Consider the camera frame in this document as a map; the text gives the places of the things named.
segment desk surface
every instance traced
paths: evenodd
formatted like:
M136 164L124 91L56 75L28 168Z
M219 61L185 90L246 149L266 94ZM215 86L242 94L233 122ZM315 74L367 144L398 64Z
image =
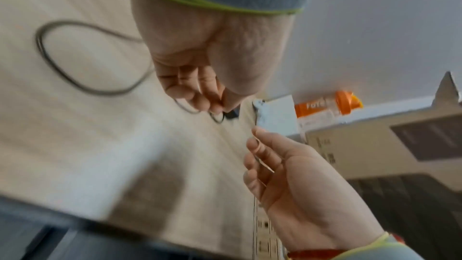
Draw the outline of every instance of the desk surface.
M116 98L89 96L42 61L35 30L76 19L137 36L129 0L0 0L0 193L108 222L152 239L252 257L253 199L242 183L249 102L239 121L215 124L163 94L153 76ZM129 85L149 54L80 28L46 39L82 83Z

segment power strip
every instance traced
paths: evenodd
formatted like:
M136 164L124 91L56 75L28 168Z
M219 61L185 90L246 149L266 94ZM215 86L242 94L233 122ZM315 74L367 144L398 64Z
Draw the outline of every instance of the power strip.
M284 260L287 252L260 202L254 199L254 260Z

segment cardboard box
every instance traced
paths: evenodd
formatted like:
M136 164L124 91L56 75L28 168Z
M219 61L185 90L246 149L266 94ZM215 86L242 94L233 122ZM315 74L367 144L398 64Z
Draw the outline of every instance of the cardboard box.
M462 191L462 106L447 88L431 108L309 132L307 142L346 179L427 173Z

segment white wall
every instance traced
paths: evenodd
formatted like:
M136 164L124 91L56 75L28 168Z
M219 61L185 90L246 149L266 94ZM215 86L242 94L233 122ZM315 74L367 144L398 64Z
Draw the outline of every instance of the white wall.
M309 0L266 94L380 104L433 96L448 70L462 82L462 0Z

